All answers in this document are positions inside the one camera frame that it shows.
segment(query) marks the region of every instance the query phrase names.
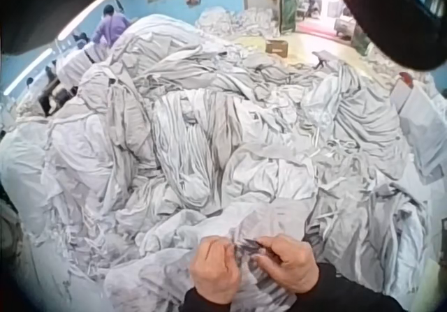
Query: person's left hand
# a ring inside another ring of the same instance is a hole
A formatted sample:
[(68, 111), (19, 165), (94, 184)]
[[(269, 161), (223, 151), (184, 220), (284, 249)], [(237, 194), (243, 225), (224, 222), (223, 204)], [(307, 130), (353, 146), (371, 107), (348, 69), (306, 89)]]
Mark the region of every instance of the person's left hand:
[(235, 247), (229, 239), (206, 237), (191, 263), (191, 276), (200, 296), (215, 304), (231, 303), (240, 285)]

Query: hand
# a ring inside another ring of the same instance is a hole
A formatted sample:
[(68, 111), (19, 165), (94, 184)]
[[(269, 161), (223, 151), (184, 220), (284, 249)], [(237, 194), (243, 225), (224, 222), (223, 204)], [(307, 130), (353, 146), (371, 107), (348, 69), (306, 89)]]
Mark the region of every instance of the hand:
[(294, 293), (306, 293), (316, 285), (319, 269), (307, 242), (299, 242), (286, 235), (261, 237), (257, 241), (278, 256), (277, 260), (268, 255), (256, 255), (254, 258), (280, 286)]
[(239, 289), (240, 271), (235, 260), (235, 247), (229, 239), (204, 238), (190, 272), (198, 294), (215, 304), (231, 303)]

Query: fluorescent light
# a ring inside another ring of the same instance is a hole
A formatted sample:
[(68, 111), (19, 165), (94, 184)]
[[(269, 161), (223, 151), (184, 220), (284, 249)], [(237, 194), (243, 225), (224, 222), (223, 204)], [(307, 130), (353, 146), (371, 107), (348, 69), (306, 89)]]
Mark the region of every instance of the fluorescent light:
[(65, 26), (64, 29), (59, 33), (57, 39), (59, 41), (65, 40), (68, 35), (92, 12), (100, 3), (105, 0), (95, 0), (93, 3), (88, 5), (81, 13), (78, 14), (69, 24)]
[(20, 73), (20, 75), (18, 75), (17, 78), (15, 78), (14, 82), (12, 82), (9, 87), (6, 88), (6, 90), (4, 91), (3, 95), (7, 96), (8, 94), (10, 94), (15, 87), (21, 82), (23, 81), (23, 79), (35, 68), (37, 67), (37, 65), (39, 65), (40, 62), (42, 62), (44, 59), (46, 59), (47, 57), (49, 57), (52, 53), (53, 49), (52, 48), (48, 48), (46, 49), (46, 51), (44, 51), (42, 54), (39, 55), (39, 57), (37, 59), (35, 59), (34, 61), (32, 61), (31, 64), (29, 64), (25, 70), (22, 71), (22, 73)]

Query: purple shirt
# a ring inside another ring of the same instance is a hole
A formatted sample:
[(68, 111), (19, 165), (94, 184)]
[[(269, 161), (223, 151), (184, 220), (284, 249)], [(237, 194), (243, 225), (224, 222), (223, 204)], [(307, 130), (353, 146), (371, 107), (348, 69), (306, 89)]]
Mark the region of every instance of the purple shirt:
[(97, 26), (91, 40), (98, 44), (101, 36), (104, 36), (107, 40), (107, 45), (112, 47), (116, 40), (118, 40), (121, 34), (123, 34), (130, 25), (131, 23), (121, 13), (106, 15)]

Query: worker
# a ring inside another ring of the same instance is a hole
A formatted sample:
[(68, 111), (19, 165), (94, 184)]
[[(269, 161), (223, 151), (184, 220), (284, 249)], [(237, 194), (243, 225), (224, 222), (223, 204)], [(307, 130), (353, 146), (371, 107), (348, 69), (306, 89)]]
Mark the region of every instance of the worker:
[(104, 16), (91, 39), (94, 43), (99, 44), (101, 37), (104, 36), (107, 46), (112, 47), (121, 34), (131, 25), (127, 18), (121, 13), (115, 13), (112, 5), (104, 7)]
[[(403, 311), (392, 297), (337, 276), (332, 265), (317, 264), (307, 242), (286, 235), (257, 241), (269, 251), (254, 256), (258, 266), (281, 287), (296, 294), (289, 311)], [(230, 311), (241, 273), (235, 261), (235, 246), (229, 239), (202, 240), (190, 272), (194, 288), (186, 293), (181, 312)]]

